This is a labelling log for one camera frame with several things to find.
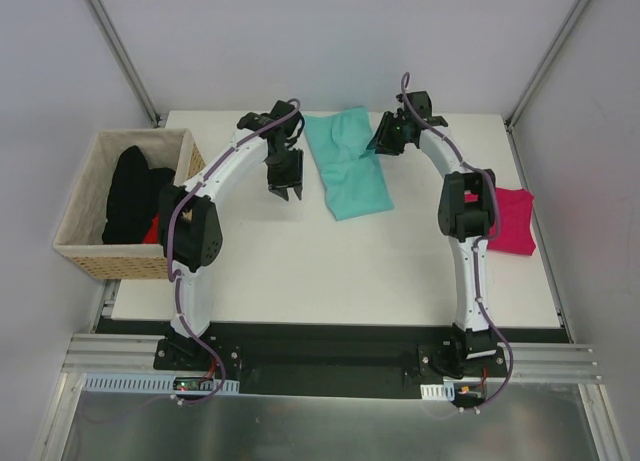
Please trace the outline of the teal t shirt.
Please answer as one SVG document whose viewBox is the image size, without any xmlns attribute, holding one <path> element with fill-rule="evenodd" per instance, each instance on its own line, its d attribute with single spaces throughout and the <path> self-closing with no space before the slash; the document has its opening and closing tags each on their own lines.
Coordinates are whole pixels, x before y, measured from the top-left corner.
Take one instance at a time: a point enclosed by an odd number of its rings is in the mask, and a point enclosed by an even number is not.
<svg viewBox="0 0 640 461">
<path fill-rule="evenodd" d="M 307 115 L 304 133 L 336 220 L 394 208 L 378 155 L 368 149 L 373 131 L 366 108 Z"/>
</svg>

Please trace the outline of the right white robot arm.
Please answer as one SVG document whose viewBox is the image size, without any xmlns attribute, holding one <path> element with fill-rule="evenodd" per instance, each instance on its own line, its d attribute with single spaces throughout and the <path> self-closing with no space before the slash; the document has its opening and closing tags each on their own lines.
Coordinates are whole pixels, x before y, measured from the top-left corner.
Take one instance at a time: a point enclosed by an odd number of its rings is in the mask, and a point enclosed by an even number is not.
<svg viewBox="0 0 640 461">
<path fill-rule="evenodd" d="M 435 116 L 425 91 L 396 96 L 400 106 L 383 113 L 369 151 L 398 156 L 414 145 L 434 164 L 443 185 L 437 209 L 440 232 L 454 261 L 457 307 L 450 338 L 428 356 L 430 368 L 460 379 L 481 369 L 497 352 L 488 321 L 487 248 L 496 215 L 492 171 L 469 165 L 450 136 L 448 122 Z"/>
</svg>

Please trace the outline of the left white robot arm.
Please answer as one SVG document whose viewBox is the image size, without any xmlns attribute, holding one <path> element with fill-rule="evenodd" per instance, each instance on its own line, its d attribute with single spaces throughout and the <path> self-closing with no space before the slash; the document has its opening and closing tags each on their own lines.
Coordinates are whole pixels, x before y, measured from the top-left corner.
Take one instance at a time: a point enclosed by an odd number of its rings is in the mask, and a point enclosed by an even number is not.
<svg viewBox="0 0 640 461">
<path fill-rule="evenodd" d="M 222 201 L 241 178 L 258 165 L 267 168 L 267 189 L 287 201 L 303 192 L 304 153 L 295 146 L 305 126 L 301 103 L 279 100 L 267 113 L 242 116 L 231 140 L 215 159 L 179 186 L 168 185 L 159 195 L 159 241 L 174 290 L 171 327 L 184 339 L 176 356 L 188 369 L 210 361 L 224 362 L 203 340 L 210 326 L 212 295 L 207 271 L 223 246 L 218 214 Z"/>
</svg>

